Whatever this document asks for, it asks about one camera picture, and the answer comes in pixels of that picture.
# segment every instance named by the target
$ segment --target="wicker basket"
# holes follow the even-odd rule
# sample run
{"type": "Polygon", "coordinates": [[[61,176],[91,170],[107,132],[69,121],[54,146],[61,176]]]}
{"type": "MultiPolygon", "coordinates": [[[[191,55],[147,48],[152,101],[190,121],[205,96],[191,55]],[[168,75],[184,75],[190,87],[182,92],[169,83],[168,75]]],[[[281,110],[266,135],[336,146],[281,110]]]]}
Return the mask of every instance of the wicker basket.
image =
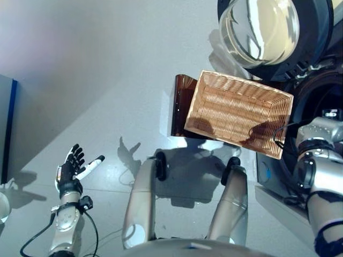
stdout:
{"type": "MultiPolygon", "coordinates": [[[[281,159],[273,132],[288,123],[293,96],[257,82],[202,71],[185,129],[281,159]]],[[[285,141],[286,128],[276,135],[285,141]]]]}

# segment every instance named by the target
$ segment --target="floor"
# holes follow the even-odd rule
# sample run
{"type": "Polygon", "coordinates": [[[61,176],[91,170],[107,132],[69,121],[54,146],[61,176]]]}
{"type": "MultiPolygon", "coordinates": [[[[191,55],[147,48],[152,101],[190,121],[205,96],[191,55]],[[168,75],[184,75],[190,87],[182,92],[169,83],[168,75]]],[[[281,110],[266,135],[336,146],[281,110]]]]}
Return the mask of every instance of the floor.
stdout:
{"type": "MultiPolygon", "coordinates": [[[[222,142],[169,136],[174,78],[213,70],[208,36],[218,26],[211,1],[5,2],[0,11],[0,73],[19,81],[10,178],[12,212],[0,227],[3,256],[44,227],[58,204],[57,165],[79,143],[86,161],[105,161],[83,181],[99,230],[99,256],[122,251],[121,227],[142,162],[163,149],[172,180],[156,186],[158,237],[201,238],[223,186],[220,172],[239,156],[249,178],[247,246],[276,256],[315,256],[256,202],[255,153],[222,142]]],[[[46,256],[49,229],[26,252],[46,256]]],[[[85,220],[80,256],[92,253],[85,220]]]]}

